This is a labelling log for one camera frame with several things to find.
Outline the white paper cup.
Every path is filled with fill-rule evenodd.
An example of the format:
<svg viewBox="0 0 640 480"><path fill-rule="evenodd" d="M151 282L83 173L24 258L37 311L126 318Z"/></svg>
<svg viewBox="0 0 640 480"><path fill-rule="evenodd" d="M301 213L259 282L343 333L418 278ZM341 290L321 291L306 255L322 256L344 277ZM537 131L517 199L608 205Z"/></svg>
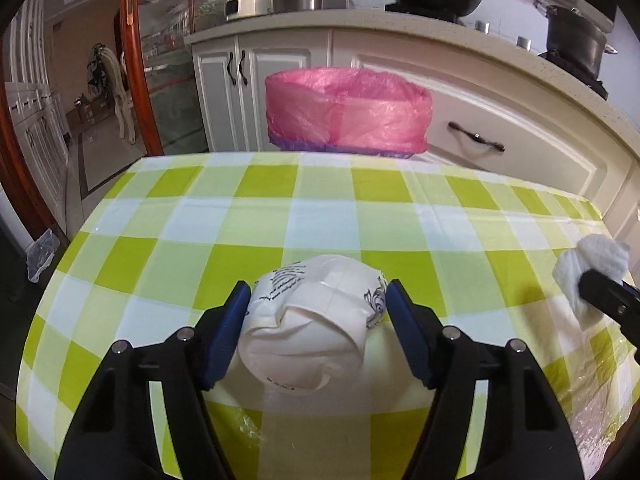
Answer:
<svg viewBox="0 0 640 480"><path fill-rule="evenodd" d="M354 374L384 318L386 288L382 271L342 255L281 266L255 283L240 359L264 384L299 396Z"/></svg>

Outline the pink-lined trash bin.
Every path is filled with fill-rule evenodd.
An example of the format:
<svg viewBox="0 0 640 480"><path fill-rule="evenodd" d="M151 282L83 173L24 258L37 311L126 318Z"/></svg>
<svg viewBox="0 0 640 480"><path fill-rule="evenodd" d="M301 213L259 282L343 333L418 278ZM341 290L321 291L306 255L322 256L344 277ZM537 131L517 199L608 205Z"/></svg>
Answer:
<svg viewBox="0 0 640 480"><path fill-rule="evenodd" d="M408 158L427 149L431 93L368 68L286 70L265 79L269 141L282 151Z"/></svg>

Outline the white kitchen cabinets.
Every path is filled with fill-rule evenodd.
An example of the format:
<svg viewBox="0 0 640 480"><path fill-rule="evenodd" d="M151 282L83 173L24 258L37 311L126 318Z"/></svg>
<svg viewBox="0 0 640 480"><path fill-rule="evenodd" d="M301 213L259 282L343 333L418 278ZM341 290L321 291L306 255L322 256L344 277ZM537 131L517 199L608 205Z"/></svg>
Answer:
<svg viewBox="0 0 640 480"><path fill-rule="evenodd" d="M247 18L186 38L207 142L268 146L265 80L281 70L382 70L431 92L426 158L590 200L611 233L639 238L639 135L559 67L460 25L379 10Z"/></svg>

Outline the green checked tablecloth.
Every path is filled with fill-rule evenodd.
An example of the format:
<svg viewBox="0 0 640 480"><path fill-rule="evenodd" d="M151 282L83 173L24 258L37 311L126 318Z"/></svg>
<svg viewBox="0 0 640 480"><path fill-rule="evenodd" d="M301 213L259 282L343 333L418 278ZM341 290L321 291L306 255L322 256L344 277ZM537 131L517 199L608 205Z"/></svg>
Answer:
<svg viewBox="0 0 640 480"><path fill-rule="evenodd" d="M420 160L344 154L152 157L106 193L66 250L32 321L17 440L49 479L88 382L116 339L163 341L291 262L337 254L399 278L473 339L526 341L562 405L586 478L639 400L634 347L606 318L583 333L552 269L590 233L588 200ZM237 356L205 393L239 479L400 479L433 393L390 320L363 367L310 396L265 387Z"/></svg>

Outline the gas stove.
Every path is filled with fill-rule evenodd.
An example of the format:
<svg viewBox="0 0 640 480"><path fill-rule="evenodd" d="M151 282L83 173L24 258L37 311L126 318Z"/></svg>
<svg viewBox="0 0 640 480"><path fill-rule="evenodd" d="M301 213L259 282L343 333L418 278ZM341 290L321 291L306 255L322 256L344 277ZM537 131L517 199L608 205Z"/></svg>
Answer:
<svg viewBox="0 0 640 480"><path fill-rule="evenodd" d="M540 58L543 58L541 55L546 50L548 21L535 9L534 5L530 10L525 10L521 3L509 0L499 4L497 10L489 13L484 13L482 8L477 8L471 15L460 18L456 24L475 29L485 35L508 40L525 50L533 50ZM594 80L574 70L565 71L596 92L602 99L608 98L608 90L605 89L599 76Z"/></svg>

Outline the white dining chair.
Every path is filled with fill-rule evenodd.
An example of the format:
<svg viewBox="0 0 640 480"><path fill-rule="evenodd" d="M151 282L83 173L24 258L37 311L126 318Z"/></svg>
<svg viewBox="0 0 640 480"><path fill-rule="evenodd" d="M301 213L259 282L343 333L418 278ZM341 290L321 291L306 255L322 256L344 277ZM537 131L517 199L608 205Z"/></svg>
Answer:
<svg viewBox="0 0 640 480"><path fill-rule="evenodd" d="M92 47L87 64L89 90L103 99L112 99L119 137L131 145L136 143L136 127L132 103L124 85L124 72L115 53L105 44Z"/></svg>

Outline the dark stock pot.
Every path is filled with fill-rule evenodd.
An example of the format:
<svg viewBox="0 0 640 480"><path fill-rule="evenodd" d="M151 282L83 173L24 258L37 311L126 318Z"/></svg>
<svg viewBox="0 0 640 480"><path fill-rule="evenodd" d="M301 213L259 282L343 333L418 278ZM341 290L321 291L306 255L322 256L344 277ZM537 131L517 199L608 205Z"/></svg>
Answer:
<svg viewBox="0 0 640 480"><path fill-rule="evenodd" d="M541 56L564 70L597 80L602 56L617 53L605 33L577 8L564 8L544 0L534 0L533 5L548 21L546 50Z"/></svg>

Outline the white rice cooker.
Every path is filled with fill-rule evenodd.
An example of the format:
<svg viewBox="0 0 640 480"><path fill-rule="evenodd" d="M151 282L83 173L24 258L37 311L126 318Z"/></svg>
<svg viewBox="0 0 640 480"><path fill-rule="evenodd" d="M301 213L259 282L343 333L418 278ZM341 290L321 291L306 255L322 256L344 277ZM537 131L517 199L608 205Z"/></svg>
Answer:
<svg viewBox="0 0 640 480"><path fill-rule="evenodd" d="M224 6L227 22L268 15L271 12L271 0L227 0Z"/></svg>

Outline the red wooden door frame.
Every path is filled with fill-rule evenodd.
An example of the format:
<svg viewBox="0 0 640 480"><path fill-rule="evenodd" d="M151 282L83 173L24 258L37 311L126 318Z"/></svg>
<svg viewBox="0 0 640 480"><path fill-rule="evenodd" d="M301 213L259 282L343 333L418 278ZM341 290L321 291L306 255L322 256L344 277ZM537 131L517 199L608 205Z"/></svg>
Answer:
<svg viewBox="0 0 640 480"><path fill-rule="evenodd" d="M134 110L138 114L142 139L148 156L166 155L152 110L151 92L143 76L142 47L139 32L138 0L120 0L120 31L124 38L125 61L131 88ZM35 180L30 173L17 140L13 119L9 111L6 84L1 66L1 186L6 201L13 208L18 224L26 231L26 246L31 245L47 229L55 228L58 222L44 202ZM204 120L208 150L215 152L245 152L247 148L222 148L215 143L209 132L208 119Z"/></svg>

